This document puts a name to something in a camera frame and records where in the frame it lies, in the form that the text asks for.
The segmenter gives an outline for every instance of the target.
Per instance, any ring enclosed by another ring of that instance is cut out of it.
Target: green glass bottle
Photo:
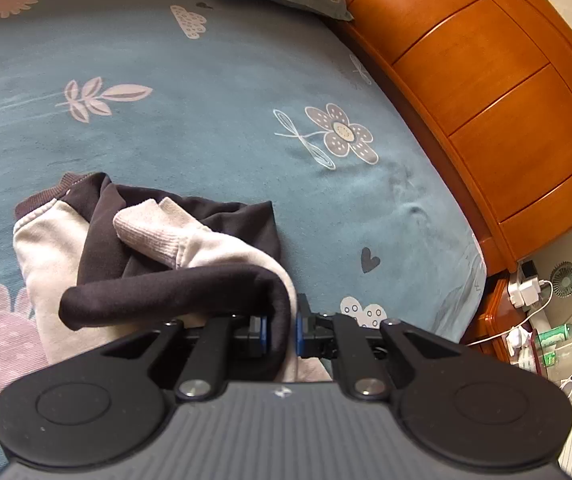
[[[572,323],[556,326],[540,334],[541,348],[567,341],[570,338],[572,338]]]

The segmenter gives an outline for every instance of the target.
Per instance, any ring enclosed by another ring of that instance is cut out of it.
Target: white cable
[[[496,334],[490,337],[487,337],[486,339],[482,339],[480,341],[475,341],[474,343],[468,343],[466,346],[474,346],[474,345],[478,345],[480,343],[485,343],[486,341],[490,341],[491,339],[495,339],[497,337],[501,337],[502,335],[506,335],[511,333],[512,330],[514,330],[517,327],[522,326],[525,322],[527,322],[528,319],[530,319],[531,317],[533,317],[535,314],[537,314],[538,312],[541,312],[542,310],[544,310],[548,304],[550,303],[550,300],[553,299],[553,284],[551,281],[549,280],[540,280],[540,286],[543,284],[549,284],[550,285],[550,296],[548,297],[548,299],[546,300],[546,303],[544,303],[544,306],[539,307],[535,312],[533,312],[532,314],[528,314],[528,317],[526,319],[524,319],[524,321],[522,321],[521,323],[519,323],[519,325],[517,326],[513,326],[511,327],[509,330],[506,330],[505,332],[502,332],[500,334]]]

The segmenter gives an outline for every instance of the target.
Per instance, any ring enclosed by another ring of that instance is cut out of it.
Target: green fan
[[[560,298],[567,298],[572,294],[572,263],[558,263],[550,273],[553,292]]]

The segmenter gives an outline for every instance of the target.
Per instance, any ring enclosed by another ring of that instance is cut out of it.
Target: headboard panel
[[[572,30],[550,3],[347,1],[354,22],[330,26],[379,72],[489,273],[570,229]]]

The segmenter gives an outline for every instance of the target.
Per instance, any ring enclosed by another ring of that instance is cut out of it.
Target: flower center
[[[333,130],[335,130],[335,133],[343,140],[347,140],[348,142],[355,140],[355,134],[353,134],[352,130],[343,123],[333,123]]]

